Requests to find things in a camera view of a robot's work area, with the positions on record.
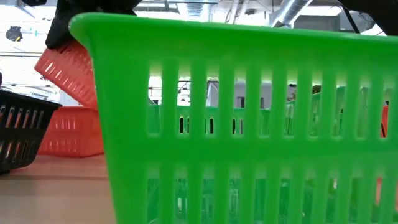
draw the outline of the plastic basket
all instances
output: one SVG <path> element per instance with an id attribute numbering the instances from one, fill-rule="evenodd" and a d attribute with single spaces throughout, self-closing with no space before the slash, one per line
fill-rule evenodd
<path id="1" fill-rule="evenodd" d="M 59 106 L 0 90 L 0 174 L 33 162 Z"/>
<path id="2" fill-rule="evenodd" d="M 398 171 L 398 39 L 104 14 L 76 16 L 70 31 L 88 48 L 94 61 L 118 223 L 148 222 L 145 205 L 151 177 L 160 181 L 162 223 L 174 223 L 179 212 L 175 206 L 176 179 L 187 180 L 188 223 L 201 223 L 204 179 L 215 183 L 213 223 L 228 223 L 231 178 L 240 180 L 239 223 L 254 223 L 257 179 L 266 180 L 262 188 L 263 223 L 280 222 L 282 179 L 290 182 L 290 196 L 284 204 L 287 223 L 303 219 L 308 179 L 315 186 L 311 213 L 306 215 L 312 223 L 326 222 L 329 180 L 336 180 L 333 222 L 351 221 L 354 197 L 358 223 L 368 223 L 378 177 L 383 178 L 378 221 L 392 221 Z M 146 123 L 149 75 L 156 69 L 152 62 L 160 62 L 162 67 L 159 134 L 148 134 Z M 181 64 L 188 64 L 189 69 L 184 70 Z M 179 134 L 176 125 L 179 74 L 191 77 L 188 134 Z M 206 81 L 214 76 L 220 84 L 216 128 L 214 134 L 205 134 Z M 235 78 L 246 81 L 243 135 L 231 132 Z M 268 134 L 258 130 L 263 80 L 272 82 Z M 297 82 L 295 131 L 287 136 L 286 88 L 292 80 Z M 322 84 L 316 136 L 309 134 L 313 83 Z M 337 86 L 346 89 L 341 134 L 334 135 Z M 367 86 L 369 92 L 365 132 L 359 138 L 361 86 Z M 388 135 L 380 138 L 385 88 L 393 93 Z M 121 103 L 120 97 L 126 95 L 134 96 L 134 101 Z"/>
<path id="3" fill-rule="evenodd" d="M 39 154 L 87 157 L 104 153 L 100 117 L 97 110 L 64 106 L 54 112 Z"/>
<path id="4" fill-rule="evenodd" d="M 45 49 L 35 70 L 83 106 L 97 107 L 91 59 L 77 41 L 54 50 Z"/>

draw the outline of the wooden floor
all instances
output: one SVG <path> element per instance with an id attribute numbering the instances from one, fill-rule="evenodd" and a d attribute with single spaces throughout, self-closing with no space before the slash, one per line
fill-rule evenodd
<path id="1" fill-rule="evenodd" d="M 0 176 L 0 223 L 115 223 L 104 157 L 38 156 Z"/>

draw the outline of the red plastic basket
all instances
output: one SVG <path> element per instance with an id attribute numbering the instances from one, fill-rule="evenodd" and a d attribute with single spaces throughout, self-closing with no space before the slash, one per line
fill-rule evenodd
<path id="1" fill-rule="evenodd" d="M 98 111 L 64 106 L 54 112 L 39 154 L 61 157 L 87 157 L 104 153 Z"/>
<path id="2" fill-rule="evenodd" d="M 46 49 L 35 70 L 83 106 L 97 108 L 91 58 L 77 41 Z"/>

